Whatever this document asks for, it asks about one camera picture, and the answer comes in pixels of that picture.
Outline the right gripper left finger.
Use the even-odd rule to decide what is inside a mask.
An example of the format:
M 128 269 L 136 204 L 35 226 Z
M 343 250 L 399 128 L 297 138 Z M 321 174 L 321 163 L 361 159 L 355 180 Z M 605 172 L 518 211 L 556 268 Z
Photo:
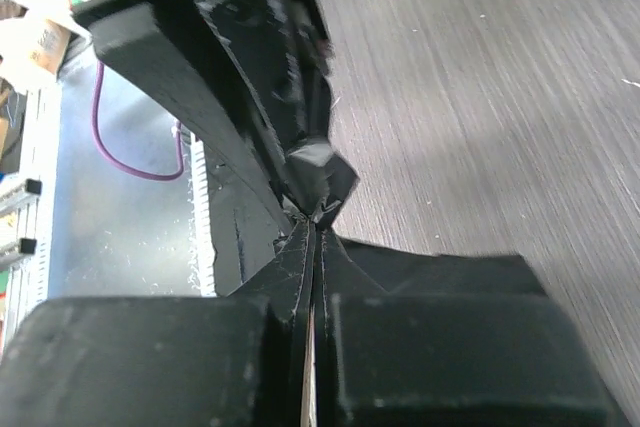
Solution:
M 226 297 L 66 297 L 1 362 L 5 426 L 302 426 L 313 228 Z

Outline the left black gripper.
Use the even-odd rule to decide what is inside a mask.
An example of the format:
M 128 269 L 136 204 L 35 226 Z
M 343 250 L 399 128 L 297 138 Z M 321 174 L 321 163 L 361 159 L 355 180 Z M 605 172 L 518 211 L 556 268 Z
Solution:
M 249 187 L 279 229 L 290 233 L 290 220 L 225 111 L 246 106 L 231 59 L 257 109 L 266 162 L 282 188 L 299 197 L 301 183 L 287 153 L 305 136 L 307 114 L 287 1 L 194 0 L 230 59 L 194 5 L 173 9 L 143 1 L 69 0 L 69 6 L 78 25 L 87 29 L 93 23 L 98 58 L 196 134 Z M 291 1 L 328 45 L 317 0 Z

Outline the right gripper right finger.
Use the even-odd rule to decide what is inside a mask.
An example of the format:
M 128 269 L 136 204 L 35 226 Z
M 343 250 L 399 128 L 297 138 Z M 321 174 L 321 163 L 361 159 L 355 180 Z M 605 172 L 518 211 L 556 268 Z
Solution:
M 321 426 L 625 426 L 572 319 L 517 254 L 316 240 Z

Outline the black trash bag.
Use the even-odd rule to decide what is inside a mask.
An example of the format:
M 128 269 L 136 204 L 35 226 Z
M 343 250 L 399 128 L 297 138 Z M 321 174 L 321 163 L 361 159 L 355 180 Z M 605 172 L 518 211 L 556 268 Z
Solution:
M 359 176 L 329 139 L 333 94 L 326 43 L 303 3 L 292 5 L 292 20 L 305 119 L 302 132 L 286 152 L 286 168 L 300 188 L 296 206 L 318 227 L 329 229 L 358 185 Z

